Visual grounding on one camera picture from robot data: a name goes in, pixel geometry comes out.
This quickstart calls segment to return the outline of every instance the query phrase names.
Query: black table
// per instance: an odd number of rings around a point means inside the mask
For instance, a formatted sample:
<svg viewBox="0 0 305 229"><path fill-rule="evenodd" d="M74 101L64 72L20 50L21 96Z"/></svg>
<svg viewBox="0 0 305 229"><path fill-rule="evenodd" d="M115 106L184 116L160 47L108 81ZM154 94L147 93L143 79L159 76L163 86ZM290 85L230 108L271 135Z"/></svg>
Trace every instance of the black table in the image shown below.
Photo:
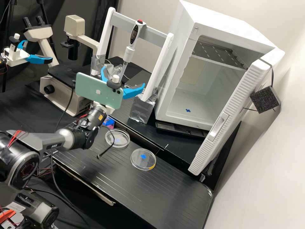
<svg viewBox="0 0 305 229"><path fill-rule="evenodd" d="M127 68L126 75L132 68ZM2 130L22 129L31 132L52 133L62 111L50 103L42 94L24 86L0 94L0 126ZM140 133L143 124L124 119L128 117L128 105L132 100L123 103L122 111L113 114L114 119L130 126L131 131L156 142L159 147L157 165L151 171L134 168L130 154L141 145L131 141L123 150L109 150L100 160L96 154L107 147L104 140L105 130L100 131L93 147L89 150L71 150L54 155L58 165L67 170L87 186L104 196L113 199L156 228L202 228L212 202L212 192L193 177L181 172L176 167L162 160L170 146L169 134L162 137L151 125L150 131ZM75 118L64 115L60 127L66 126ZM181 136L185 144L192 141Z"/></svg>

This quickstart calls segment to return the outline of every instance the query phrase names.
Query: petri dish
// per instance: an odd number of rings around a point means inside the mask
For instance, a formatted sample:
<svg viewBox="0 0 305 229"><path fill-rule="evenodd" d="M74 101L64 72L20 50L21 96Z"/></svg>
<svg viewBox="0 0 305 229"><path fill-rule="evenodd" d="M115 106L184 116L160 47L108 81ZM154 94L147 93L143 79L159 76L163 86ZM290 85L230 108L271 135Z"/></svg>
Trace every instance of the petri dish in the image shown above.
<svg viewBox="0 0 305 229"><path fill-rule="evenodd" d="M151 170L156 165L156 156L148 149L136 149L130 156L131 163L140 170Z"/></svg>
<svg viewBox="0 0 305 229"><path fill-rule="evenodd" d="M114 144L112 147L114 148L124 148L126 147L130 142L129 134L122 129L114 128L110 131L107 131L105 134L105 140L108 145L111 145L113 143L113 137L114 136Z"/></svg>

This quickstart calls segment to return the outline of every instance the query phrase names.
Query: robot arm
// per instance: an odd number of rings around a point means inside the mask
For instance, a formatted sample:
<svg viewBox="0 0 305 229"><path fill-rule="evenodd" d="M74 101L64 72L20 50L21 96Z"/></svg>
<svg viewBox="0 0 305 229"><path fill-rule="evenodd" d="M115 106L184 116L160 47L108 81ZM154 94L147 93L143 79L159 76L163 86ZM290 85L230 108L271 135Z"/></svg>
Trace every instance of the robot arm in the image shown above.
<svg viewBox="0 0 305 229"><path fill-rule="evenodd" d="M77 125L54 134L18 132L17 141L0 132L0 206L22 213L27 223L45 229L55 221L59 210L38 194L24 190L38 168L43 152L49 149L88 149L107 117L107 108L93 107ZM17 133L8 130L11 136Z"/></svg>

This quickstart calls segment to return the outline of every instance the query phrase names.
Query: red wire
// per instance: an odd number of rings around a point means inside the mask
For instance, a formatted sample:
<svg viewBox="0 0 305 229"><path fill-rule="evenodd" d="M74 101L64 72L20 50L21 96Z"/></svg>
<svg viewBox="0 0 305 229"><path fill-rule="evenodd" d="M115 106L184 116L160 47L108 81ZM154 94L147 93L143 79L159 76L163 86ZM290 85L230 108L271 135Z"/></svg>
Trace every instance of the red wire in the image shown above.
<svg viewBox="0 0 305 229"><path fill-rule="evenodd" d="M84 117L86 117L88 114L83 114L82 116L80 116L79 118L81 119L81 118L84 118Z"/></svg>
<svg viewBox="0 0 305 229"><path fill-rule="evenodd" d="M17 130L14 135L13 138L11 138L9 144L7 145L7 147L9 148L11 146L11 144L13 143L13 140L22 132L22 130Z"/></svg>
<svg viewBox="0 0 305 229"><path fill-rule="evenodd" d="M11 147L14 143L15 143L15 141L17 141L18 139L20 139L23 135L25 135L26 133L28 133L28 132L24 132L20 137L19 137L19 134L17 135L17 137L11 142L11 144L10 144L10 146L9 147Z"/></svg>
<svg viewBox="0 0 305 229"><path fill-rule="evenodd" d="M5 217L5 214L4 214L4 211L3 211L3 208L1 207L1 205L0 205L0 209L1 209L1 211L2 211L3 216ZM10 222L11 222L14 226L18 226L17 224L22 223L22 221L21 221L20 223L14 223L11 219L10 219Z"/></svg>
<svg viewBox="0 0 305 229"><path fill-rule="evenodd" d="M44 174L41 174L40 176L38 176L37 178L39 178L39 177L42 177L42 176L44 176L44 175L48 175L48 174L50 174L50 173L52 173L53 171L50 171L50 172L47 172L47 173L44 173Z"/></svg>

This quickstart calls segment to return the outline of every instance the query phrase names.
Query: cable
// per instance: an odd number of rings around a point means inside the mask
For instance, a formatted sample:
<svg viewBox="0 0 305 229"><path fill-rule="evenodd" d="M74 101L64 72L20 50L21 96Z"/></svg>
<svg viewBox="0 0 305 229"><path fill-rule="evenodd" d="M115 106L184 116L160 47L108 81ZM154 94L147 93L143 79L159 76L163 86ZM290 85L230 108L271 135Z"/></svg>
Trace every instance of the cable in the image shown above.
<svg viewBox="0 0 305 229"><path fill-rule="evenodd" d="M273 79L274 79L274 72L273 72L273 66L272 64L268 63L267 61L264 61L263 59L259 58L260 61L264 62L265 64L268 64L271 67L271 87L273 87Z"/></svg>
<svg viewBox="0 0 305 229"><path fill-rule="evenodd" d="M45 192L45 193L48 193L48 194L51 194L55 197L57 197L58 199L60 199L62 202L64 202L69 208L71 208L76 214L78 214L78 216L85 222L85 224L88 224L88 222L85 220L85 218L73 207L73 205L69 204L68 201L66 201L64 198L62 198L61 196L53 193L53 192L50 192L50 191L45 191L45 190L41 190L41 189L35 189L35 188L30 188L27 186L27 188L33 190L33 192Z"/></svg>
<svg viewBox="0 0 305 229"><path fill-rule="evenodd" d="M108 61L109 64L112 64L108 59L105 59L106 61Z"/></svg>
<svg viewBox="0 0 305 229"><path fill-rule="evenodd" d="M69 202L71 205L73 205L72 202L68 199L68 197L66 197L66 195L60 190L60 188L58 187L58 185L56 183L55 176L54 176L54 173L53 173L53 151L52 150L51 150L51 170L52 170L53 182L55 184L56 189L67 200L67 202Z"/></svg>
<svg viewBox="0 0 305 229"><path fill-rule="evenodd" d="M20 137L18 137L19 136L19 134L16 136L16 138L10 143L10 145L8 146L8 148L9 147L11 147L12 146L12 144L14 144L17 140L19 140L23 135L25 135L25 134L28 134L28 132L27 131L25 131Z"/></svg>
<svg viewBox="0 0 305 229"><path fill-rule="evenodd" d="M243 109L246 109L246 110L252 110L252 111L257 111L257 110L253 110L253 109L250 109L250 108L243 108Z"/></svg>
<svg viewBox="0 0 305 229"><path fill-rule="evenodd" d="M107 128L110 131L110 133L111 133L111 135L113 137L113 143L111 144L111 146L109 146L107 149L105 149L104 152L98 154L96 156L97 159L99 159L104 153L106 153L113 146L113 144L114 144L114 135L113 135L112 131L109 129L109 127L107 127L107 126L101 126L101 127L105 127L105 128Z"/></svg>
<svg viewBox="0 0 305 229"><path fill-rule="evenodd" d="M105 59L105 60L108 61L109 64L112 64L108 59ZM112 64L112 65L113 65L113 64ZM123 74L123 76L125 76L125 78L128 79L128 80L130 79L130 78L128 78L125 74Z"/></svg>
<svg viewBox="0 0 305 229"><path fill-rule="evenodd" d="M5 73L7 73L7 71L9 70L6 63L5 63L5 66L6 66L6 71L3 72L3 73L0 73L0 75L3 75L3 74L5 74Z"/></svg>
<svg viewBox="0 0 305 229"><path fill-rule="evenodd" d="M58 125L60 124L61 119L63 118L64 114L66 113L66 111L67 111L67 109L68 109L68 107L70 106L70 103L71 103L71 100L72 100L72 97L73 97L73 92L74 92L74 88L72 88L72 90L71 90L71 96L70 96L68 105L67 105L66 109L64 110L64 112L61 114L61 117L60 117L60 119L59 119L58 122L57 122L57 125L56 125L56 127L55 127L55 131L54 131L54 132L57 131L57 128L58 128Z"/></svg>
<svg viewBox="0 0 305 229"><path fill-rule="evenodd" d="M45 8L44 8L43 2L39 3L39 5L40 5L40 8L41 8L42 15L43 15L43 17L44 17L45 23L46 23L46 24L49 24L49 21L48 21L48 18L47 18L47 14L46 14L46 12L45 12ZM53 49L53 51L54 51L54 55L55 55L55 57L57 58L57 54L56 54L56 51L55 51L55 46L54 46L54 42L53 42L52 36L49 37L49 40L50 40L50 45L51 45L51 47L52 47L52 49Z"/></svg>
<svg viewBox="0 0 305 229"><path fill-rule="evenodd" d="M123 74L123 76L125 76L125 74ZM128 78L127 76L125 76L125 78L128 79L128 80L130 79L130 78Z"/></svg>
<svg viewBox="0 0 305 229"><path fill-rule="evenodd" d="M7 8L9 7L11 1L12 0L9 1L9 3L7 4L7 6L6 6L6 8L5 8L4 12L3 12L2 18L0 20L0 24L1 24L2 20L3 20L3 18L4 18L5 12L7 11Z"/></svg>

